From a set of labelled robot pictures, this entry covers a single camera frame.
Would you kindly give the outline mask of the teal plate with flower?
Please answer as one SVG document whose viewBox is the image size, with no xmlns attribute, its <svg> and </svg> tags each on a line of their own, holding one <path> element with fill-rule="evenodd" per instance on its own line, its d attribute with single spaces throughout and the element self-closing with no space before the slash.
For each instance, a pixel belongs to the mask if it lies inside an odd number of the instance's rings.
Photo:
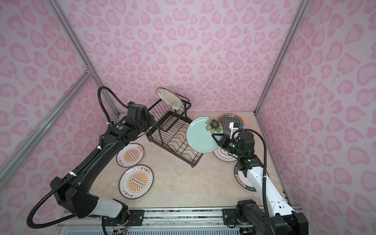
<svg viewBox="0 0 376 235">
<path fill-rule="evenodd" d="M 187 130 L 189 146 L 199 153 L 210 153 L 218 148 L 212 134 L 222 134 L 223 127 L 213 117 L 198 117 L 192 121 Z"/>
</svg>

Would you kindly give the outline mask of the black wire dish rack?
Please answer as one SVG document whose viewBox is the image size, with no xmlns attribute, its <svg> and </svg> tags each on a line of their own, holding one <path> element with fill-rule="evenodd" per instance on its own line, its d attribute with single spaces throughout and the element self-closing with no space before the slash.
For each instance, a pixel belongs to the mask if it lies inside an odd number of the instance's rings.
<svg viewBox="0 0 376 235">
<path fill-rule="evenodd" d="M 173 154 L 191 167 L 195 167 L 203 156 L 193 150 L 187 141 L 187 131 L 192 119 L 187 111 L 192 106 L 190 100 L 180 94 L 177 95 L 183 103 L 183 109 L 176 111 L 169 107 L 162 99 L 155 102 L 149 113 L 155 118 L 155 125 L 146 133 L 147 139 Z"/>
</svg>

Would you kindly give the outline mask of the cream plate red berries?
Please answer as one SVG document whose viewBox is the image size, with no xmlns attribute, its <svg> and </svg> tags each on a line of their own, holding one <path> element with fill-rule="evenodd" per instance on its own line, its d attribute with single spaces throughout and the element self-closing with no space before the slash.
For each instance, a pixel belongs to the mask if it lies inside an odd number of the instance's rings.
<svg viewBox="0 0 376 235">
<path fill-rule="evenodd" d="M 174 110 L 183 110 L 183 101 L 175 94 L 166 88 L 157 89 L 158 97 L 165 102 L 165 104 Z"/>
</svg>

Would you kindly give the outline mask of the small orange sunburst plate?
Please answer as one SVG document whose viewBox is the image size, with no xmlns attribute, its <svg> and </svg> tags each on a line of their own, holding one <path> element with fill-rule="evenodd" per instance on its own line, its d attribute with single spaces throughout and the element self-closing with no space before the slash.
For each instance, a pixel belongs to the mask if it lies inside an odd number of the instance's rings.
<svg viewBox="0 0 376 235">
<path fill-rule="evenodd" d="M 121 167 L 133 167 L 141 162 L 144 155 L 145 150 L 140 144 L 129 144 L 116 155 L 116 162 Z"/>
</svg>

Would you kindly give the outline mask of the large orange sunburst plate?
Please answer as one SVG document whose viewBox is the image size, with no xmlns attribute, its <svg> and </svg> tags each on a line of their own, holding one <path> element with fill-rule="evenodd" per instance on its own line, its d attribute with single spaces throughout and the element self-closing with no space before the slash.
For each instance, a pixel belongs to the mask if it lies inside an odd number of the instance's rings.
<svg viewBox="0 0 376 235">
<path fill-rule="evenodd" d="M 130 200 L 143 197 L 152 187 L 154 174 L 146 165 L 136 165 L 126 170 L 118 184 L 120 194 Z"/>
</svg>

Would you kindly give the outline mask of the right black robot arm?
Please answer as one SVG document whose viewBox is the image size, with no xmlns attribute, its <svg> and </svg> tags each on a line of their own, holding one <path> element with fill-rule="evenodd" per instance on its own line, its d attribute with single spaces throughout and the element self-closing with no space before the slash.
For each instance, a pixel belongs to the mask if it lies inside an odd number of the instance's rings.
<svg viewBox="0 0 376 235">
<path fill-rule="evenodd" d="M 262 159 L 255 154 L 255 136 L 261 137 L 261 134 L 252 129 L 239 129 L 232 135 L 212 134 L 221 149 L 237 157 L 239 171 L 262 199 L 262 208 L 251 199 L 239 201 L 237 221 L 250 224 L 252 235 L 307 235 L 306 216 L 287 203 L 267 174 L 267 152 Z"/>
</svg>

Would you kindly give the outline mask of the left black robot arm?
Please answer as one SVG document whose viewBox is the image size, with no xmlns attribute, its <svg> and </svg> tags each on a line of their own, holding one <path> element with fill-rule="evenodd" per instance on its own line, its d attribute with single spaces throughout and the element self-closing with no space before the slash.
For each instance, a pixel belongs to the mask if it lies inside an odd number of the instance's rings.
<svg viewBox="0 0 376 235">
<path fill-rule="evenodd" d="M 74 170 L 65 176 L 68 182 L 54 196 L 57 203 L 73 216 L 104 216 L 124 224 L 129 219 L 128 206 L 115 199 L 91 194 L 93 182 L 124 147 L 135 141 L 155 124 L 148 108 L 130 102 L 127 115 L 114 123 L 100 136 L 96 149 Z"/>
</svg>

